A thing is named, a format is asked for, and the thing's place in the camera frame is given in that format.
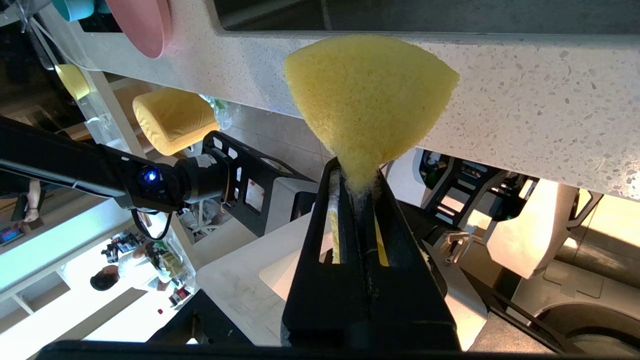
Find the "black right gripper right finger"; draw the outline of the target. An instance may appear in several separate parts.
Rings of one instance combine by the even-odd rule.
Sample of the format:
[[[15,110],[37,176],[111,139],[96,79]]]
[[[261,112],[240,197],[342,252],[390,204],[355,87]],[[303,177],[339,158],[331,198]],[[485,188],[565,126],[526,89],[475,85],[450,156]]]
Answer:
[[[457,326],[434,262],[380,171],[362,199],[361,259],[375,346],[458,350]]]

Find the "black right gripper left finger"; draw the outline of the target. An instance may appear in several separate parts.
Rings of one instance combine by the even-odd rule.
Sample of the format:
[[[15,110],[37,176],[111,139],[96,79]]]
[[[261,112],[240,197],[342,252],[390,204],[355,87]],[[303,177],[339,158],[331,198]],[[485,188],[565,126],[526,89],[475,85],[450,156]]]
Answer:
[[[338,264],[320,262],[325,235],[332,234],[329,202],[338,195]],[[350,331],[368,316],[364,270],[351,199],[341,164],[331,159],[322,174],[281,318],[284,347],[349,346]]]

